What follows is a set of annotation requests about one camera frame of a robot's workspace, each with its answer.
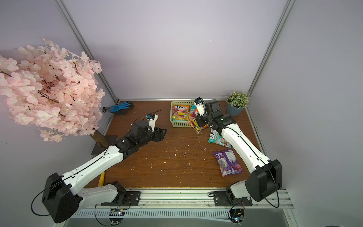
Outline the yellow pink Fox's candy bag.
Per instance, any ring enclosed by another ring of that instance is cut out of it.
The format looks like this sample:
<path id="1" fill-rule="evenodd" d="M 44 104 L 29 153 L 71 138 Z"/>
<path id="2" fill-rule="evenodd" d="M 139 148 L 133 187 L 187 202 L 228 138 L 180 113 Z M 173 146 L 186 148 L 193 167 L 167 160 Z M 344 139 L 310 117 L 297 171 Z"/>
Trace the yellow pink Fox's candy bag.
<path id="1" fill-rule="evenodd" d="M 197 116 L 199 116 L 199 112 L 197 109 L 193 109 L 191 113 L 186 115 L 186 119 L 191 125 L 191 127 L 196 131 L 197 134 L 199 134 L 200 131 L 206 129 L 208 125 L 204 125 L 202 127 L 199 126 L 197 123 Z"/>

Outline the red Fox's candy bag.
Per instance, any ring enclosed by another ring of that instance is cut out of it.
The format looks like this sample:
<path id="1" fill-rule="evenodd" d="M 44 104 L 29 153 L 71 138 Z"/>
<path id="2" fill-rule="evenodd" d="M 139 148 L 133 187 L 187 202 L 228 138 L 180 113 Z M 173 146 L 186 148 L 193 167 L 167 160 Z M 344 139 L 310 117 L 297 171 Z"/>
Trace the red Fox's candy bag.
<path id="1" fill-rule="evenodd" d="M 172 107 L 172 121 L 186 121 L 190 113 L 190 106 L 187 105 L 173 105 Z"/>

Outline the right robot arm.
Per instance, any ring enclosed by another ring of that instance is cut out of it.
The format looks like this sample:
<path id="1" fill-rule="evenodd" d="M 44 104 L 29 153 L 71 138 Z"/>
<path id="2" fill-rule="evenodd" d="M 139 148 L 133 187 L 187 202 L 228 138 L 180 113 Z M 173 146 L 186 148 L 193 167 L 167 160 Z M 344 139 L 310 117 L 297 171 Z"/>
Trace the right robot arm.
<path id="1" fill-rule="evenodd" d="M 278 160 L 271 160 L 244 135 L 237 122 L 230 115 L 224 115 L 219 101 L 204 101 L 198 97 L 194 100 L 198 110 L 197 123 L 208 125 L 216 130 L 244 161 L 250 176 L 247 180 L 229 186 L 227 195 L 231 203 L 251 197 L 255 201 L 266 199 L 273 193 L 277 194 L 282 186 L 283 167 Z"/>

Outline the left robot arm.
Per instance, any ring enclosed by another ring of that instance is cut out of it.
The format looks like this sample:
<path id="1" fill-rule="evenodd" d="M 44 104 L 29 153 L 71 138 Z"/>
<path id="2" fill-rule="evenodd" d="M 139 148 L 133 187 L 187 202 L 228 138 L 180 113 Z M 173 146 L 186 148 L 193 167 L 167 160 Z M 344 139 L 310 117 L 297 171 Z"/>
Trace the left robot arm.
<path id="1" fill-rule="evenodd" d="M 118 182 L 86 189 L 86 185 L 112 166 L 124 161 L 149 142 L 161 142 L 167 129 L 155 120 L 134 123 L 131 130 L 85 164 L 63 175 L 54 173 L 46 180 L 42 203 L 55 223 L 62 223 L 78 210 L 95 205 L 122 206 L 127 203 L 125 188 Z"/>

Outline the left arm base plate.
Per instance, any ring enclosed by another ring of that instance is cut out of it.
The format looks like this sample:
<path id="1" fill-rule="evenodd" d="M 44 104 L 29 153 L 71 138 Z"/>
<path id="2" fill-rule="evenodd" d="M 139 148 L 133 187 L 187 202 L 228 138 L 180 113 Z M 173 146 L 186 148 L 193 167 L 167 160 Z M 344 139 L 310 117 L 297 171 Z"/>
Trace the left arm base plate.
<path id="1" fill-rule="evenodd" d="M 126 191 L 124 193 L 118 193 L 116 198 L 112 202 L 103 202 L 101 206 L 126 206 L 136 207 L 140 202 L 140 191 Z"/>

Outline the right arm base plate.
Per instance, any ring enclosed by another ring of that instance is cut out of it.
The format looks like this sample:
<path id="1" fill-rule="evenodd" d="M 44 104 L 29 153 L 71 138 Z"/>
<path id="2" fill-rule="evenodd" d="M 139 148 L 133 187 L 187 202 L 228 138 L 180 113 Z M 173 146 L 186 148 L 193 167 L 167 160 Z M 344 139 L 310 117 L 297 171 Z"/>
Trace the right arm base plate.
<path id="1" fill-rule="evenodd" d="M 208 197 L 213 199 L 214 205 L 216 207 L 252 206 L 252 200 L 250 197 L 242 197 L 240 199 L 236 199 L 228 191 L 213 191 L 208 194 Z"/>

